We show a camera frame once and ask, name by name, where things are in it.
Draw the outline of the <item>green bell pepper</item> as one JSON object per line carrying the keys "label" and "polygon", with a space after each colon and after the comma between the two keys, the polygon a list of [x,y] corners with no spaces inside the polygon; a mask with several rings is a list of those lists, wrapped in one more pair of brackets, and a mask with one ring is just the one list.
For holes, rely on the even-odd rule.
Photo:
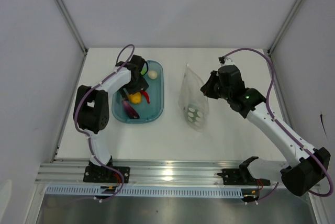
{"label": "green bell pepper", "polygon": [[195,127],[202,127],[205,122],[204,113],[198,108],[189,107],[186,112],[186,119],[188,123]]}

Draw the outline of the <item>yellow orange fruit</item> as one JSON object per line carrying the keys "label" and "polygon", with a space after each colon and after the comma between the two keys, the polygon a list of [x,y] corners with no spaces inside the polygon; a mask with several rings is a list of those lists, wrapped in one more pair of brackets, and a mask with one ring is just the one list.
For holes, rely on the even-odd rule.
{"label": "yellow orange fruit", "polygon": [[132,104],[140,104],[142,102],[142,95],[140,92],[129,94],[128,98]]}

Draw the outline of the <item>purple eggplant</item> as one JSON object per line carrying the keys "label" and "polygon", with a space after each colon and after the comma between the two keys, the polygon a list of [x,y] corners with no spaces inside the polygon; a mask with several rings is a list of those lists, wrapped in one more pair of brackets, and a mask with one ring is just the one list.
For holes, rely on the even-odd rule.
{"label": "purple eggplant", "polygon": [[130,119],[139,119],[140,116],[139,114],[136,112],[136,110],[129,104],[129,102],[125,99],[122,100],[122,107],[126,113],[126,115],[130,118]]}

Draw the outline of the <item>light green chayote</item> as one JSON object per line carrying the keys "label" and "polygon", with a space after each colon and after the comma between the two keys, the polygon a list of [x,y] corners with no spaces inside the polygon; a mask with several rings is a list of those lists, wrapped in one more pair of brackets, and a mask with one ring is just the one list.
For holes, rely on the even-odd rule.
{"label": "light green chayote", "polygon": [[141,71],[141,75],[145,75],[148,72],[148,68],[146,66],[143,67]]}

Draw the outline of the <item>clear zip top bag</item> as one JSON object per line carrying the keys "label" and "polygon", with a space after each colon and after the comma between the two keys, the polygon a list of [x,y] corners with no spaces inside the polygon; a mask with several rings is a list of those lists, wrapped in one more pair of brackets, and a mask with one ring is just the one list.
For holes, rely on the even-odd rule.
{"label": "clear zip top bag", "polygon": [[202,127],[195,127],[188,123],[196,131],[203,131],[207,125],[207,117],[209,115],[209,102],[207,97],[203,95],[200,88],[204,85],[203,80],[191,69],[187,64],[183,75],[180,95],[178,98],[178,105],[186,119],[186,112],[189,107],[198,108],[204,113],[205,122]]}

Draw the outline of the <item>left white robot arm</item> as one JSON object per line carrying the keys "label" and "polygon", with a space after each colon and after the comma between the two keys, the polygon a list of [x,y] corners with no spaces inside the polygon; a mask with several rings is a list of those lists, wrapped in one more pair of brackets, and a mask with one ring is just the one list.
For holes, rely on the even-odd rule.
{"label": "left white robot arm", "polygon": [[110,181],[116,172],[107,148],[107,137],[103,133],[109,121],[109,99],[119,92],[127,116],[139,119],[139,114],[129,104],[129,96],[142,94],[149,87],[141,74],[144,67],[149,68],[147,61],[139,55],[132,55],[125,62],[117,61],[114,71],[97,85],[81,85],[77,89],[74,125],[88,140],[91,152],[88,174],[95,175],[102,182]]}

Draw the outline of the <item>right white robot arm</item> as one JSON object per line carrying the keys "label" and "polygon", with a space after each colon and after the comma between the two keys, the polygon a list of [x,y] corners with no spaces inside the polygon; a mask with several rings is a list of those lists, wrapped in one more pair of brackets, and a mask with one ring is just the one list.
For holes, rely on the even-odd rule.
{"label": "right white robot arm", "polygon": [[282,182],[292,194],[302,196],[323,178],[329,178],[330,152],[324,147],[316,149],[276,118],[266,98],[255,88],[245,87],[235,65],[211,71],[200,90],[208,98],[224,99],[233,111],[259,128],[285,158],[284,162],[248,158],[240,164],[243,183],[251,184],[256,179]]}

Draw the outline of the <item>red chili pepper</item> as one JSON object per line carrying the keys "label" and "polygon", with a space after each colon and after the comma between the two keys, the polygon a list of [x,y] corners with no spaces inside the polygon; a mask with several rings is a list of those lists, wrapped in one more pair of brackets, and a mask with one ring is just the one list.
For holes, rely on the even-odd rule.
{"label": "red chili pepper", "polygon": [[140,91],[141,95],[146,98],[147,103],[150,103],[150,97],[149,94],[146,91]]}

